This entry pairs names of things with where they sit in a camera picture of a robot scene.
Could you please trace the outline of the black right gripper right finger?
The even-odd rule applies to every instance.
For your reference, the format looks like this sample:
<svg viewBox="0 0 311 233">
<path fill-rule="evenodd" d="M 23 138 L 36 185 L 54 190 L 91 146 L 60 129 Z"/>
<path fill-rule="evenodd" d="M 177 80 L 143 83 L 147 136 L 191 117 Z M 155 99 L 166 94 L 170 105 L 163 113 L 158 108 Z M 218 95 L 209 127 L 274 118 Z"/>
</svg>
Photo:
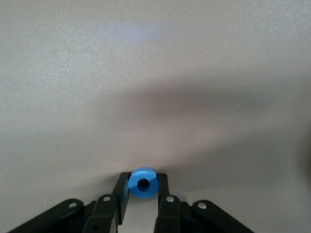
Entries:
<svg viewBox="0 0 311 233">
<path fill-rule="evenodd" d="M 158 215 L 155 233 L 251 233 L 252 230 L 209 200 L 192 205 L 169 191 L 168 175 L 157 174 Z"/>
</svg>

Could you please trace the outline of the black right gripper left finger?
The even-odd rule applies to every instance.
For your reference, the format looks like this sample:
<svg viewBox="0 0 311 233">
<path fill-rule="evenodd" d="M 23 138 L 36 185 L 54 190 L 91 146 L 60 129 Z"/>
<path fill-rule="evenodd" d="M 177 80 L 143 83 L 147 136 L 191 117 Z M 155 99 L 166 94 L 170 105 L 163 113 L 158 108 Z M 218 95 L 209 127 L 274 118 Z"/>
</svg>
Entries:
<svg viewBox="0 0 311 233">
<path fill-rule="evenodd" d="M 10 232 L 116 233 L 129 198 L 128 179 L 129 173 L 123 172 L 111 193 L 100 195 L 87 205 L 78 199 L 67 199 Z"/>
</svg>

